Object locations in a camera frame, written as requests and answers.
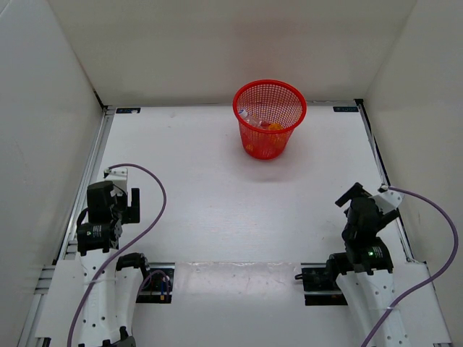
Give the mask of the orange plastic bottle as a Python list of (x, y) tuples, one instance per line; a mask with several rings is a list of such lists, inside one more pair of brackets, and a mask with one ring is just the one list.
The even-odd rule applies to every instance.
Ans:
[(279, 130), (283, 130), (284, 127), (278, 123), (271, 123), (268, 125), (268, 128), (267, 130), (269, 131), (279, 131)]

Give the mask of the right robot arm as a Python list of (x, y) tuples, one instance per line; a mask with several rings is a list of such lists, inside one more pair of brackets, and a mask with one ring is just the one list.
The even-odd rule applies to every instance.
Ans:
[[(444, 265), (433, 275), (398, 294), (394, 264), (386, 244), (378, 236), (399, 217), (399, 206), (409, 195), (434, 207), (445, 218), (453, 234), (453, 247)], [(443, 275), (456, 257), (459, 234), (448, 213), (418, 193), (381, 185), (376, 195), (355, 183), (335, 202), (345, 206), (346, 225), (341, 233), (345, 250), (331, 254), (325, 280), (340, 289), (356, 323), (362, 346), (411, 346), (398, 305), (417, 290)]]

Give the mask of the clear bottle blue cap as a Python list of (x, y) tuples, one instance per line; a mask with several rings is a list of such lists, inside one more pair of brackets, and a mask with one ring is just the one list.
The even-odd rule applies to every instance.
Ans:
[(256, 127), (259, 129), (267, 129), (271, 125), (264, 119), (261, 119), (259, 117), (252, 115), (244, 108), (239, 109), (238, 115), (243, 121), (245, 121), (247, 124), (249, 124), (252, 127)]

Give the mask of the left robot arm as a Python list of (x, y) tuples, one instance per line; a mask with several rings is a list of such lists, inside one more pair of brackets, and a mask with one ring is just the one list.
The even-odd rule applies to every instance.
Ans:
[(132, 318), (139, 289), (152, 272), (142, 253), (122, 255), (122, 226), (140, 221), (139, 189), (135, 197), (112, 181), (87, 188), (87, 204), (77, 221), (77, 261), (83, 297), (67, 336), (68, 346), (135, 346)]

